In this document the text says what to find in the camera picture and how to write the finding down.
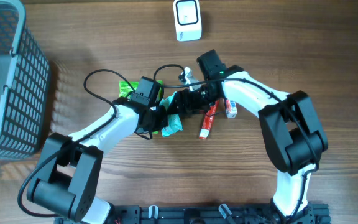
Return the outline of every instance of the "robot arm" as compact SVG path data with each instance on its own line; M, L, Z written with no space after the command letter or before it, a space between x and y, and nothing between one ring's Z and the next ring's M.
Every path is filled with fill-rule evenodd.
M328 148L325 133L310 98L301 91L288 94L269 88L252 79L238 66L226 68L214 50L202 55L198 63L207 82L195 91L178 91L167 109L163 106L158 106L154 111L150 109L151 104L156 101L160 86L155 85L153 80L142 77L130 100L117 99L115 109L110 108L102 118L87 128L69 136L57 133L51 135L40 155L39 164L56 151L65 147L71 149L40 169L29 185L27 199L75 222L114 223L114 219L110 219L114 217L114 206L95 197L103 154L128 135L161 130L168 125L169 114L191 114L194 110L205 110L219 98L229 98L260 120L267 154L278 169L272 213L278 214L282 223L286 223L294 210L302 214L308 205L306 191L309 170L315 168L322 152ZM273 93L281 103L267 92ZM283 105L287 109L291 108L301 127L288 130L286 123L291 121L291 117L283 109ZM89 139L73 144L73 141L86 136L111 119L114 110L117 110L116 117L110 123ZM300 134L300 128L313 145L317 161L313 160L312 149ZM76 167L73 177L57 171L57 165ZM306 173L308 179L303 184ZM300 195L302 204L297 209Z

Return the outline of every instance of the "gray plastic basket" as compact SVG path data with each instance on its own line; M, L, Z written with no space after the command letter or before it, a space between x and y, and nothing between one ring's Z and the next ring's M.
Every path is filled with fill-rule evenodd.
M49 62L25 24L18 0L0 0L0 159L39 150Z

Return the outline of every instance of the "green packet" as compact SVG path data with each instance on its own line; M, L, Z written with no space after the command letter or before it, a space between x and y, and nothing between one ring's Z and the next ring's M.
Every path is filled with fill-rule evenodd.
M133 87L134 89L136 90L137 86L139 85L139 82L129 82ZM127 82L125 82L124 80L121 80L119 82L119 96L123 96L125 97L129 92L131 92L132 89L130 88L130 86L128 85ZM159 98L158 100L161 98L161 89L158 93L159 95Z

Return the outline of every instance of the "white device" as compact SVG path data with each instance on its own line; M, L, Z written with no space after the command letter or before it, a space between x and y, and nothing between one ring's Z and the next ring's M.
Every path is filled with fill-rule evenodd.
M173 15L177 40L180 42L201 38L201 13L198 0L175 0Z

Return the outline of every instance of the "teal wrapper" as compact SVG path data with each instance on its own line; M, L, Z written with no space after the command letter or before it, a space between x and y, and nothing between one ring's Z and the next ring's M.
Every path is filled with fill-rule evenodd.
M164 106L165 109L168 109L173 100L173 96L175 96L175 93L176 92L174 92L172 96L168 96L166 99L163 99L160 102L160 105ZM183 126L181 125L179 115L168 115L168 126L161 130L162 136L167 137L171 134L175 134L177 131L183 131Z

